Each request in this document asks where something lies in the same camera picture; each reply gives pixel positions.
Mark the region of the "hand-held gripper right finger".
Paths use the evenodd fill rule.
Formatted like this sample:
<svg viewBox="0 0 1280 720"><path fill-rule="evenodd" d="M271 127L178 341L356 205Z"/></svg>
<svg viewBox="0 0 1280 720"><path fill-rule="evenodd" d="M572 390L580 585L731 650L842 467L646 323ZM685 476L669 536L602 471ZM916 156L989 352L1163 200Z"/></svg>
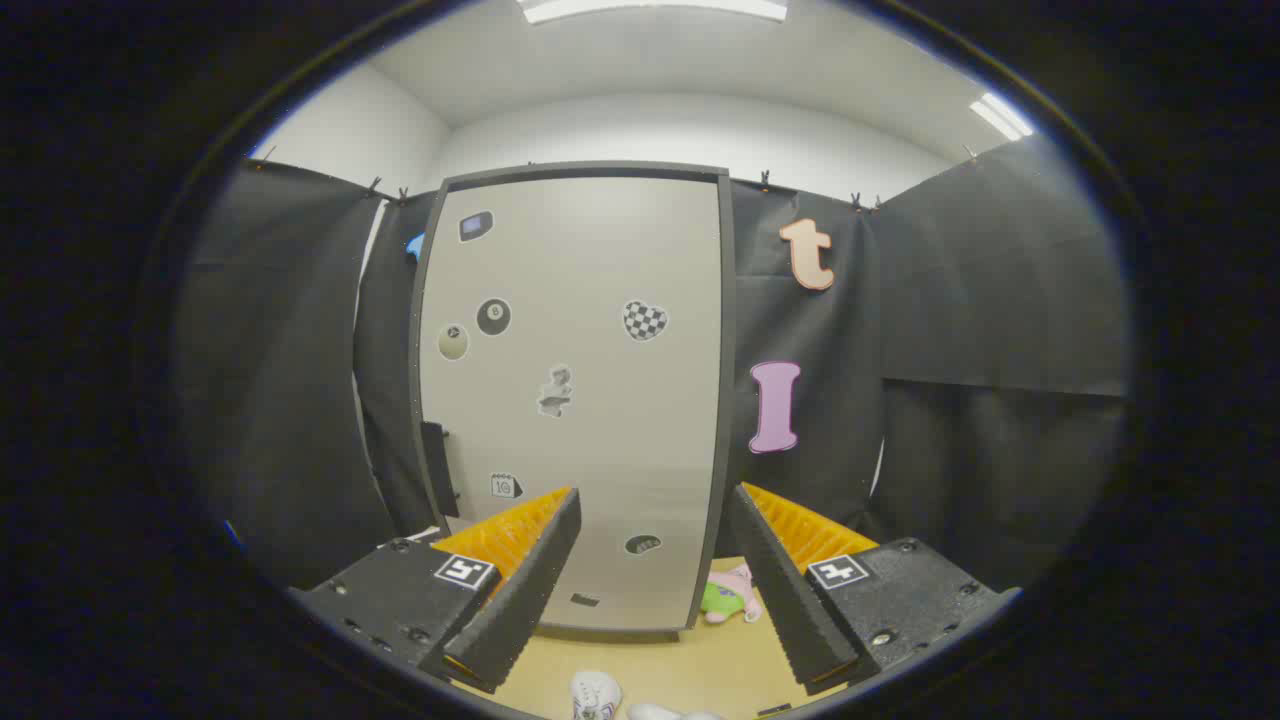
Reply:
<svg viewBox="0 0 1280 720"><path fill-rule="evenodd" d="M864 694L983 632L1021 594L996 591L924 541L874 542L742 483L727 514L799 684Z"/></svg>

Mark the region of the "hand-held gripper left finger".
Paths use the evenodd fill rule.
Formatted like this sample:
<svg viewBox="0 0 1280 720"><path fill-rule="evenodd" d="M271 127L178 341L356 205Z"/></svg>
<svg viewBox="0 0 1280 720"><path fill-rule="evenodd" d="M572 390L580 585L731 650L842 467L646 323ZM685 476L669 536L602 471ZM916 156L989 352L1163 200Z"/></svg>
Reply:
<svg viewBox="0 0 1280 720"><path fill-rule="evenodd" d="M462 532L394 538L291 597L392 662L493 693L538 629L582 524L556 489Z"/></svg>

